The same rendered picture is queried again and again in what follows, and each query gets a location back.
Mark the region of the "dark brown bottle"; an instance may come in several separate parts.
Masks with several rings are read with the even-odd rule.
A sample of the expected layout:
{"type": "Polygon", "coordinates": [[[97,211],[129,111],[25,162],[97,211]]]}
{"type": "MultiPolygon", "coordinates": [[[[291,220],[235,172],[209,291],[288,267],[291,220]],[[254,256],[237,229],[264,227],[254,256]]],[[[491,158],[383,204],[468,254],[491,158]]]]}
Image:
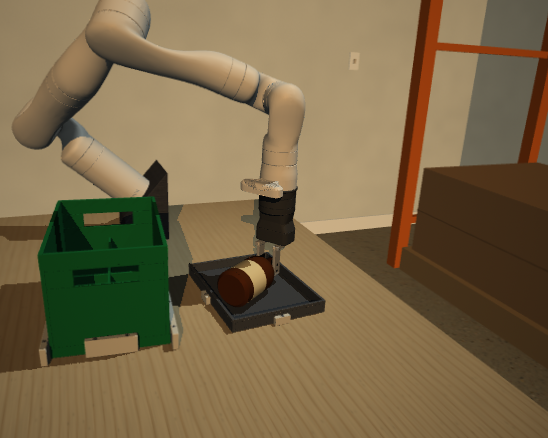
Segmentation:
{"type": "Polygon", "coordinates": [[[272,258],[251,256],[221,273],[217,286],[223,300],[242,307],[268,289],[274,280],[272,258]]]}

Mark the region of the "green plastic crate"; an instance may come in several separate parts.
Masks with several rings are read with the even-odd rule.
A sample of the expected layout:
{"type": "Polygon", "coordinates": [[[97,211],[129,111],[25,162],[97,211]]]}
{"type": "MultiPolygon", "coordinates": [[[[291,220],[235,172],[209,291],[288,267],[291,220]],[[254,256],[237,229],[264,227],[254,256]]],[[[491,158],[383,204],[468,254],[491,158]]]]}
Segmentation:
{"type": "Polygon", "coordinates": [[[168,245],[154,196],[58,200],[38,263],[51,358],[85,354],[87,338],[171,343],[168,245]],[[83,214],[131,211],[133,224],[84,226],[83,214]]]}

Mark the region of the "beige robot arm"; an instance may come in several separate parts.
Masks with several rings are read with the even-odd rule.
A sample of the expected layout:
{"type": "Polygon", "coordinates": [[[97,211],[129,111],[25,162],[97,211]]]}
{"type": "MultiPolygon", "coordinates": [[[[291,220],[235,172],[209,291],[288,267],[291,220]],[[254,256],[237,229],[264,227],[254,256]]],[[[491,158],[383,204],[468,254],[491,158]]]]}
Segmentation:
{"type": "Polygon", "coordinates": [[[58,136],[65,165],[112,198],[142,197],[149,180],[72,118],[96,95],[117,64],[187,82],[268,114],[262,162],[297,164],[305,98],[296,85],[220,52],[155,45],[146,40],[150,24],[145,0],[99,0],[88,26],[15,117],[12,131],[16,140],[30,149],[44,149],[58,136]]]}

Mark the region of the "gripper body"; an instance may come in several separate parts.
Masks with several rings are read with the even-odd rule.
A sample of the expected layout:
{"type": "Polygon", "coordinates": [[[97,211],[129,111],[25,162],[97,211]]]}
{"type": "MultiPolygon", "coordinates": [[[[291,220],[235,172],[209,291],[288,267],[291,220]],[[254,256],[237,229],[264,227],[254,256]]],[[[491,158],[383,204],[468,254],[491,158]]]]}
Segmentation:
{"type": "Polygon", "coordinates": [[[262,162],[260,179],[243,179],[241,190],[259,195],[256,238],[281,246],[292,243],[295,239],[297,164],[273,166],[262,162]]]}

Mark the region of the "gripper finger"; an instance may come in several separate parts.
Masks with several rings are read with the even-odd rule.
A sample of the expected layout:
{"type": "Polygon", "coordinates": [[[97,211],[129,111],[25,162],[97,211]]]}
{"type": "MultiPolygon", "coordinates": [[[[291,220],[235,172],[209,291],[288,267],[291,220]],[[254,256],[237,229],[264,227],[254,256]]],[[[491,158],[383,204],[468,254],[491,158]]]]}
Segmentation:
{"type": "Polygon", "coordinates": [[[257,245],[257,255],[256,256],[262,256],[262,257],[265,258],[265,253],[264,253],[265,243],[266,243],[266,241],[262,241],[262,240],[258,240],[258,241],[255,242],[255,245],[257,245]]]}
{"type": "Polygon", "coordinates": [[[277,275],[279,273],[279,268],[280,268],[280,249],[283,248],[285,246],[281,246],[281,245],[274,245],[272,250],[273,250],[273,258],[272,258],[272,261],[271,261],[271,264],[274,268],[274,276],[277,275]]]}

